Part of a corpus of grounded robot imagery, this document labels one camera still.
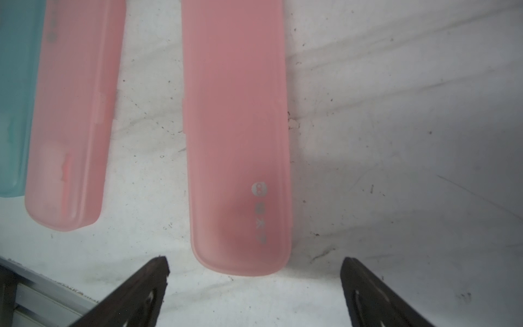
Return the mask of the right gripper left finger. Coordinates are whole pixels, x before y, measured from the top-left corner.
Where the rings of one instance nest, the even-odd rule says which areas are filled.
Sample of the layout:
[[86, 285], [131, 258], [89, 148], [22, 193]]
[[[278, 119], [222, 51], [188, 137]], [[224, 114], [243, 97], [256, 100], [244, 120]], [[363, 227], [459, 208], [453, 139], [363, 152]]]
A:
[[165, 256], [149, 260], [72, 326], [155, 326], [169, 274]]

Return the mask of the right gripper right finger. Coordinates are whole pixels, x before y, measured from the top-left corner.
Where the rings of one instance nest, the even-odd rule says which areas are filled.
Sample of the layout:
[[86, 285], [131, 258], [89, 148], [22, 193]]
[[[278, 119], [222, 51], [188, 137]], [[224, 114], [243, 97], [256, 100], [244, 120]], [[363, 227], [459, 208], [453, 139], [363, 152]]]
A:
[[340, 280], [353, 326], [433, 327], [361, 261], [346, 257]]

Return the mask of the pink pencil case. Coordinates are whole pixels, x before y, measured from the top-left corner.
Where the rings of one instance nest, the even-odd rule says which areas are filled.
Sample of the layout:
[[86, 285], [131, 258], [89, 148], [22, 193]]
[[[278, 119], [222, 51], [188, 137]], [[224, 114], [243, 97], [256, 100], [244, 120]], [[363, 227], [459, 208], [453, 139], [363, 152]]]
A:
[[72, 231], [102, 210], [126, 18], [124, 1], [48, 1], [25, 207]]
[[191, 247], [256, 277], [290, 258], [290, 137], [281, 1], [183, 1]]

